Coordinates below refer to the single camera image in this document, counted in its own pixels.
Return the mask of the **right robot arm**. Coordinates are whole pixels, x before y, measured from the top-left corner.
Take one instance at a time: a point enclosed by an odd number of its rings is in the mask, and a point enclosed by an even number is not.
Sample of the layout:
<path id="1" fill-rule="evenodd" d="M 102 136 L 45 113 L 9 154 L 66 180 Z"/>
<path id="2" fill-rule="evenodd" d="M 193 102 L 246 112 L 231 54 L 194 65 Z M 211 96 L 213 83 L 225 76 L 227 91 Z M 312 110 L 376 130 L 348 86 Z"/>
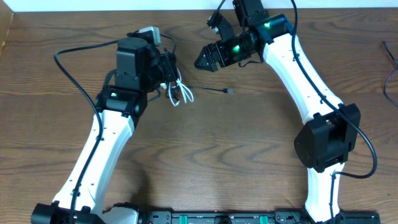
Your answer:
<path id="1" fill-rule="evenodd" d="M 210 72 L 233 64 L 245 67 L 258 54 L 276 72 L 303 123 L 294 148 L 308 172 L 306 213 L 313 223 L 338 221 L 340 177 L 356 144 L 359 109 L 345 105 L 320 78 L 302 50 L 296 23 L 283 14 L 270 16 L 260 1 L 234 1 L 233 6 L 241 33 L 215 10 L 207 25 L 220 40 L 202 48 L 195 66 Z"/>

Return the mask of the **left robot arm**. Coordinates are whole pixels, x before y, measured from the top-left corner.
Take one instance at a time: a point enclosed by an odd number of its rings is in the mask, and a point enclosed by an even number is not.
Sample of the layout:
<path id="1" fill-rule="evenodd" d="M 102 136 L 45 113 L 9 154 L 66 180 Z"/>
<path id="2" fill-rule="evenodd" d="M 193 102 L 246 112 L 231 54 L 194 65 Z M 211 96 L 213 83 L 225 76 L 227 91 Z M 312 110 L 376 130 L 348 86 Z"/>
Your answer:
<path id="1" fill-rule="evenodd" d="M 49 205 L 39 203 L 31 223 L 146 223 L 146 213 L 126 203 L 105 212 L 109 181 L 125 144 L 149 102 L 148 94 L 177 77 L 174 52 L 160 52 L 161 35 L 133 34 L 115 40 L 117 67 L 95 100 L 87 142 L 61 190 Z"/>

